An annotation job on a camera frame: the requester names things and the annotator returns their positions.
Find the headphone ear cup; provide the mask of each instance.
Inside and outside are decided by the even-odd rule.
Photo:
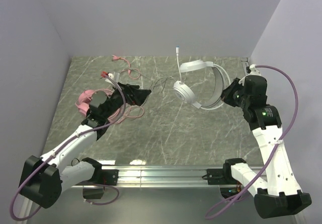
[[[78,98],[78,103],[89,103],[92,99],[92,95],[94,94],[95,91],[93,90],[86,90]]]
[[[194,105],[196,104],[196,96],[193,91],[184,83],[176,81],[173,85],[173,90],[176,96],[185,103]]]
[[[83,102],[83,103],[80,103],[79,105],[77,105],[77,108],[78,108],[78,111],[80,112],[80,114],[83,115],[84,117],[86,117],[90,106],[87,103]]]

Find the marble surface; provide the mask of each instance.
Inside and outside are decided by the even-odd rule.
[[[133,68],[143,75],[137,80],[121,74],[121,83],[140,85],[148,89],[151,80],[173,76],[178,79],[176,58],[138,56],[126,57]],[[202,59],[214,61],[224,67],[231,79],[243,77],[240,58],[181,57],[180,62]],[[121,60],[110,56],[74,57],[62,90],[44,153],[53,149],[70,136],[83,117],[75,102],[87,89],[107,88],[100,79],[101,71],[118,71],[127,68]],[[203,102],[213,93],[214,76],[211,69],[183,74],[185,83]],[[135,120],[126,119],[111,126],[104,136],[85,149],[79,158],[115,161],[117,165],[141,160],[147,165],[222,165],[226,159],[242,157],[252,165],[262,165],[258,145],[239,108],[224,105],[218,110],[205,111],[181,102],[172,90],[173,81],[165,89],[154,88],[144,105],[145,114]]]

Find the white cable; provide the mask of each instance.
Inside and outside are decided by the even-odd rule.
[[[223,74],[225,74],[225,75],[226,75],[226,77],[227,77],[227,79],[228,79],[228,82],[229,82],[229,85],[231,84],[230,77],[229,77],[229,75],[228,75],[227,71],[226,71],[223,67],[221,67],[221,66],[219,66],[219,65],[217,65],[217,64],[214,64],[213,66],[214,66],[214,67],[216,67],[216,68],[219,70],[219,72],[220,72],[220,74],[221,74],[221,77],[222,77],[222,79],[223,79],[223,85],[224,85],[224,87],[226,88],[226,87],[227,87],[227,85],[226,85],[226,80],[225,80],[225,76],[224,76]],[[200,107],[200,109],[202,109],[202,110],[208,110],[208,111],[210,111],[210,110],[216,110],[216,109],[218,109],[218,108],[222,107],[222,106],[223,106],[223,104],[224,104],[224,103],[222,102],[222,103],[220,103],[220,105],[218,105],[218,106],[216,106],[216,107],[213,107],[213,108],[204,108],[204,107]]]
[[[179,76],[180,76],[180,82],[182,82],[182,77],[181,77],[181,71],[180,71],[180,65],[179,65],[179,47],[176,47],[176,53],[177,53],[177,64],[178,64],[178,70],[179,70]]]

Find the headphones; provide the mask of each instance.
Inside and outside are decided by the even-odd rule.
[[[182,72],[190,72],[198,69],[204,69],[206,67],[212,68],[216,84],[212,97],[206,103],[200,104],[199,102],[197,102],[196,95],[185,83],[183,83],[183,81],[176,81],[173,86],[173,90],[176,96],[185,103],[188,103],[198,109],[200,108],[203,110],[215,110],[223,105],[220,96],[222,91],[227,87],[224,74],[228,78],[229,85],[231,83],[229,75],[225,71],[225,69],[210,61],[203,62],[202,60],[195,60],[181,64],[179,71],[181,74]]]
[[[86,90],[84,91],[78,98],[78,104],[75,105],[78,108],[78,111],[81,115],[86,117],[86,114],[90,108],[90,101],[92,100],[92,95],[95,93],[94,90]]]

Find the black bracket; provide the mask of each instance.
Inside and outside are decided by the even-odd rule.
[[[24,164],[19,186],[38,168],[43,161],[30,156]],[[22,188],[20,194],[40,205],[42,208],[51,207],[59,198],[62,188],[59,170],[52,165],[45,164],[38,173]]]
[[[246,163],[241,158],[225,160],[222,169],[207,169],[207,174],[202,179],[208,181],[208,185],[236,185],[237,180],[231,176],[231,166],[238,163]]]
[[[296,195],[285,195],[280,192],[279,196],[269,195],[267,189],[259,188],[254,196],[254,204],[257,213],[263,219],[296,215],[300,211],[312,204],[312,199],[309,193],[297,191]]]
[[[117,185],[119,170],[101,170],[99,177],[93,181],[95,184]],[[104,195],[104,187],[83,188],[84,199],[101,199]]]

